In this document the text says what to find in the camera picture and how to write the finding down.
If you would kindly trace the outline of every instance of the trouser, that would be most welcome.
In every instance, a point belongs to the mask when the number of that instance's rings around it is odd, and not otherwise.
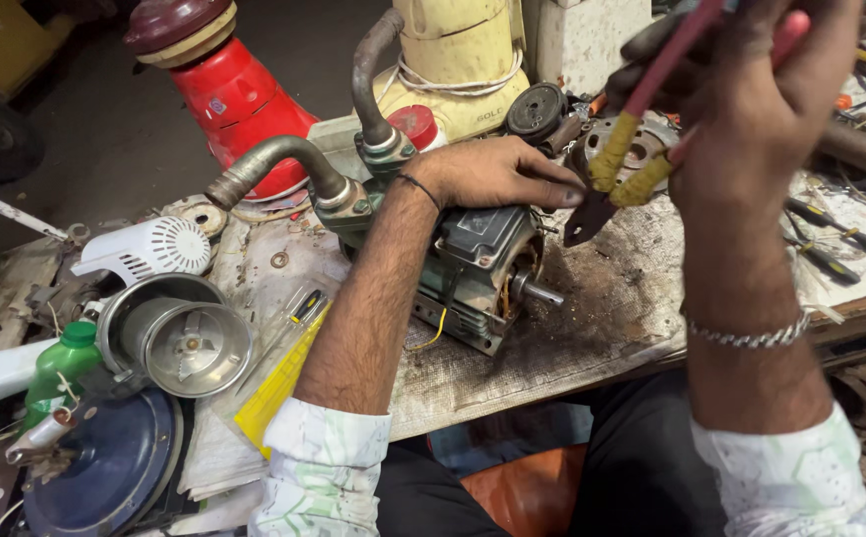
[[[570,535],[722,535],[712,470],[694,450],[684,371],[568,397],[593,413]],[[424,437],[392,443],[380,466],[383,537],[508,535]]]

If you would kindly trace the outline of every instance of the white shirt sleeve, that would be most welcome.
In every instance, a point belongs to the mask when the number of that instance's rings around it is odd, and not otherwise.
[[[390,416],[330,410],[288,397],[264,433],[264,501],[249,535],[378,535],[374,497]]]
[[[837,403],[827,421],[797,433],[743,435],[692,421],[692,434],[717,474],[727,535],[866,535],[861,444]]]

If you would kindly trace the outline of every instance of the motor shaft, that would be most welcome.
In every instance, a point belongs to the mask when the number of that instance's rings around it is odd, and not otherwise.
[[[557,292],[551,291],[546,287],[539,287],[532,282],[526,282],[522,286],[522,294],[528,296],[530,298],[535,298],[536,300],[542,300],[546,304],[551,306],[555,306],[556,308],[563,305],[566,302],[566,298]]]

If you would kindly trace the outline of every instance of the small bottle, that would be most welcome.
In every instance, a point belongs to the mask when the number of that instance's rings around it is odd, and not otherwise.
[[[59,406],[71,408],[73,401],[58,372],[65,376],[72,393],[81,395],[83,389],[76,380],[102,361],[102,352],[95,347],[95,333],[92,323],[68,323],[59,342],[42,351],[36,359],[35,376],[25,394],[27,413],[21,432],[38,425]]]

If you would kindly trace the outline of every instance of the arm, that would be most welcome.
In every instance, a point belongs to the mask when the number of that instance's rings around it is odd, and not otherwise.
[[[743,5],[673,191],[685,310],[722,334],[773,334],[800,317],[778,218],[853,63],[861,2],[826,0],[806,4],[813,29],[773,74],[771,33],[789,4]],[[726,533],[866,534],[861,448],[810,342],[743,350],[689,334],[688,355],[695,447],[719,474]]]
[[[294,397],[265,434],[271,476],[265,502],[252,515],[254,534],[297,528],[376,533],[373,492],[389,441],[387,408],[437,205],[567,207],[582,201],[574,174],[516,138],[451,145],[416,157],[403,172],[437,203],[405,179],[387,191]]]

